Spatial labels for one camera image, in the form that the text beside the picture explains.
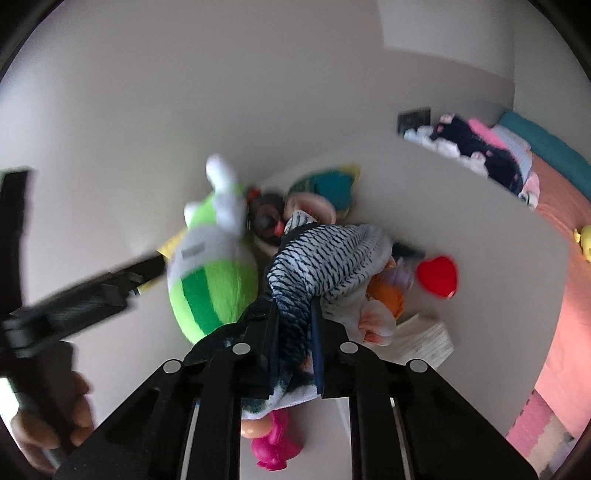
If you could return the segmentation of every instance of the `yellow toy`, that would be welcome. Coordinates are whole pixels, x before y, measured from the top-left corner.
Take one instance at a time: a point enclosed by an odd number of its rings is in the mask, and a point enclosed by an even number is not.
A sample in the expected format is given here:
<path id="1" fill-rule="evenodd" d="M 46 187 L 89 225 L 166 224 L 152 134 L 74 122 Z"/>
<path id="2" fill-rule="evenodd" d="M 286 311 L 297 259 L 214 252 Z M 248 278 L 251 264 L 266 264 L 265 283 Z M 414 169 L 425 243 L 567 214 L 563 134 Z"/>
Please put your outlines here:
<path id="1" fill-rule="evenodd" d="M 587 262 L 591 262 L 591 225 L 581 228 L 581 232 L 575 229 L 574 241 L 581 244 L 583 256 Z"/>

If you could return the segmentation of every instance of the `red heart toy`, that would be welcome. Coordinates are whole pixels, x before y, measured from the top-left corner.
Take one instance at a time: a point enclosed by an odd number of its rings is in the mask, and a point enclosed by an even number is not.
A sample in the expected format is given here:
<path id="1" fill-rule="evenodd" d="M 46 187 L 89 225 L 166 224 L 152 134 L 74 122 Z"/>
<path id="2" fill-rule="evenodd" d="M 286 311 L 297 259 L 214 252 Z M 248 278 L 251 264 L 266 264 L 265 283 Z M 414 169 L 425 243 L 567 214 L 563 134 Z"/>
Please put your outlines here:
<path id="1" fill-rule="evenodd" d="M 449 257 L 423 260 L 417 267 L 417 279 L 425 290 L 444 299 L 457 292 L 457 268 Z"/>

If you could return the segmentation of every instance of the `green stuffed animal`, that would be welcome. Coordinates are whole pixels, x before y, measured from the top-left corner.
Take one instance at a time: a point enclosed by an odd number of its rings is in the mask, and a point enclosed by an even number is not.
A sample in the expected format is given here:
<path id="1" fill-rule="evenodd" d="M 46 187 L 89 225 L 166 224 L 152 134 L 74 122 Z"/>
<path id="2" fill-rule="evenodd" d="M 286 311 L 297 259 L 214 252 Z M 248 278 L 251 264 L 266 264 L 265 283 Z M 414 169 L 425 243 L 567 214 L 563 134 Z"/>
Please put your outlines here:
<path id="1" fill-rule="evenodd" d="M 213 192 L 186 205 L 187 232 L 167 268 L 170 304 L 191 343 L 237 321 L 258 292 L 255 259 L 242 242 L 247 208 L 236 172 L 218 155 L 205 168 Z"/>

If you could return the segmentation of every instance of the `blue striped cloth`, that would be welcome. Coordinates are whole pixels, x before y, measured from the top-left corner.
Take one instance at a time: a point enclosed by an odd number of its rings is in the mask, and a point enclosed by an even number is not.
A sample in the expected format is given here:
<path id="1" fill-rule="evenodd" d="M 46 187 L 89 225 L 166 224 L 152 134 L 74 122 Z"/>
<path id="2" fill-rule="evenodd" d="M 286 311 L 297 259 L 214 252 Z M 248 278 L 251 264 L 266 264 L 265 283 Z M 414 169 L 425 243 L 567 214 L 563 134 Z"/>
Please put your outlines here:
<path id="1" fill-rule="evenodd" d="M 492 127 L 492 130 L 501 138 L 503 142 L 506 143 L 511 155 L 513 155 L 517 165 L 519 166 L 521 177 L 525 182 L 528 175 L 530 174 L 532 165 L 528 150 L 524 148 L 522 142 L 519 142 L 515 139 L 515 134 L 508 128 L 503 127 L 502 125 L 495 125 Z"/>

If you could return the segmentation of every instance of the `orange plush toy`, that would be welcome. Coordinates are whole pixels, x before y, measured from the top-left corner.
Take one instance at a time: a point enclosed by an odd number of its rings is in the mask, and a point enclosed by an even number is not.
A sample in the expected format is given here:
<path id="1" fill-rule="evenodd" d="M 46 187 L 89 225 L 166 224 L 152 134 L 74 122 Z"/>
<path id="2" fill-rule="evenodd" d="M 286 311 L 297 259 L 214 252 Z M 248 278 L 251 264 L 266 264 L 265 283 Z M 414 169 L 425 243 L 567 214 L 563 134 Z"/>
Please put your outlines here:
<path id="1" fill-rule="evenodd" d="M 379 275 L 374 275 L 369 281 L 367 292 L 374 300 L 379 300 L 386 305 L 395 319 L 402 315 L 404 311 L 404 296 L 400 288 L 389 285 Z"/>

